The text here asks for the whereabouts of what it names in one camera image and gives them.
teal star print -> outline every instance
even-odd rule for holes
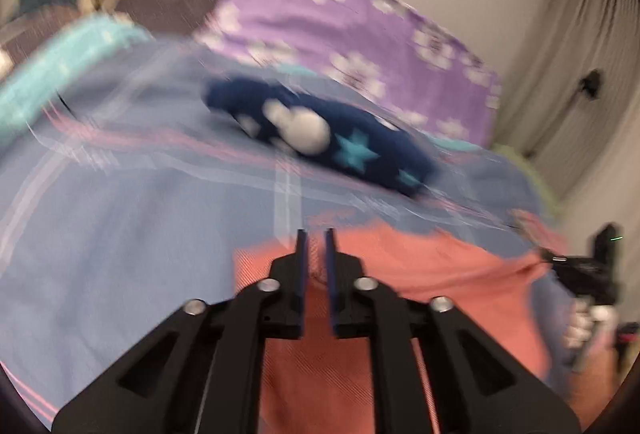
[[[350,138],[344,138],[340,135],[335,135],[335,137],[340,144],[340,151],[335,154],[334,160],[343,167],[350,167],[360,174],[364,174],[367,170],[366,162],[380,156],[367,147],[369,137],[357,129],[353,130]]]
[[[422,184],[422,182],[413,174],[406,172],[405,170],[400,170],[397,180],[409,187],[415,187]]]

curtain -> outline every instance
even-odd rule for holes
[[[599,100],[577,98],[533,165],[560,197],[579,182],[612,137],[636,88],[640,64],[638,0],[546,0],[504,82],[495,141],[526,154],[574,95],[601,69]]]
[[[623,321],[640,319],[640,87],[610,144],[565,202],[562,229],[570,252],[587,254],[590,236],[605,223],[622,226],[617,279]]]

navy blue folded cloth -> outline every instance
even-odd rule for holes
[[[406,131],[380,116],[281,84],[220,81],[209,88],[205,103],[229,113],[256,140],[407,196],[436,170]]]

screw head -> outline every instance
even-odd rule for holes
[[[372,277],[360,277],[359,279],[355,280],[353,286],[361,291],[370,291],[378,287],[378,281],[376,281]]]
[[[453,302],[449,297],[434,297],[429,304],[431,308],[438,313],[444,313],[445,311],[453,309]]]
[[[207,303],[200,299],[191,299],[184,303],[182,309],[188,315],[200,315],[207,309]]]
[[[258,283],[258,289],[260,291],[266,291],[268,293],[280,289],[280,282],[275,279],[263,279]]]

blue bedsheet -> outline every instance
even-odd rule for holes
[[[540,215],[540,202],[502,157],[444,151],[416,133],[440,174],[412,200],[292,159],[212,115],[205,88],[239,74],[374,109],[326,78],[161,39],[69,86],[78,120],[47,105],[2,151],[0,360],[44,423],[182,302],[229,299],[235,249],[374,218],[414,233],[439,227],[505,258],[531,248],[509,210]],[[534,283],[548,382],[560,391],[570,304],[551,276]]]

